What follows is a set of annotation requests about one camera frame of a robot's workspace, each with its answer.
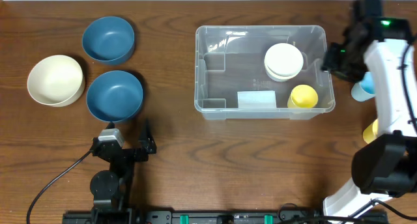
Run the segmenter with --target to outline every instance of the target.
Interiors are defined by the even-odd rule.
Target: yellow cup
[[[378,135],[378,119],[370,124],[365,130],[362,136],[367,144],[370,144],[377,138]]]
[[[288,108],[312,108],[319,101],[319,95],[309,85],[294,87],[288,99]]]

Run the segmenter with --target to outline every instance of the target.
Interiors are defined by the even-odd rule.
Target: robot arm
[[[352,178],[323,202],[324,215],[358,217],[375,205],[417,191],[416,132],[411,124],[399,68],[405,56],[405,82],[412,110],[417,86],[412,40],[406,20],[383,18],[381,0],[358,0],[343,45],[332,44],[322,69],[341,79],[360,81],[366,68],[375,85],[378,138],[354,156]]]

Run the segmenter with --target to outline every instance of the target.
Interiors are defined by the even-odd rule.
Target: plastic storage bin
[[[300,73],[284,82],[266,74],[266,51],[289,43],[302,53]],[[308,120],[335,107],[331,75],[320,71],[326,52],[326,34],[317,25],[303,26],[202,26],[195,34],[194,105],[208,120]],[[311,109],[289,109],[287,101],[297,85],[309,85],[319,95]],[[276,107],[239,108],[238,92],[274,91]]]

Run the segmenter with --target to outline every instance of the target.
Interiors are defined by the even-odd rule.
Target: wood grain surface
[[[375,118],[373,100],[359,103],[351,84],[333,78],[336,108],[307,121],[207,121],[193,105],[195,30],[201,25],[320,25],[341,42],[348,1],[73,1],[0,5],[0,223],[24,223],[36,194],[81,157],[106,123],[85,104],[48,107],[26,89],[32,67],[50,55],[75,58],[87,86],[110,70],[135,70],[147,82],[137,119],[118,124],[127,147],[141,123],[152,124],[158,153],[138,164],[132,204],[175,210],[277,210],[284,203],[320,207],[351,176],[352,155]],[[385,3],[387,16],[417,29],[417,2]],[[120,66],[90,59],[84,29],[102,16],[135,27],[136,51]],[[90,179],[108,164],[88,157],[40,198],[32,223],[60,223],[66,210],[89,210]],[[417,216],[417,195],[392,201]],[[390,215],[392,223],[407,223]]]

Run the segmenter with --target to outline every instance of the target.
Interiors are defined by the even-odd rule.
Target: green light
[[[382,25],[385,25],[385,26],[389,26],[390,24],[391,24],[391,21],[381,21],[381,24]]]
[[[190,219],[188,218],[188,215],[180,215],[180,224],[189,224]]]

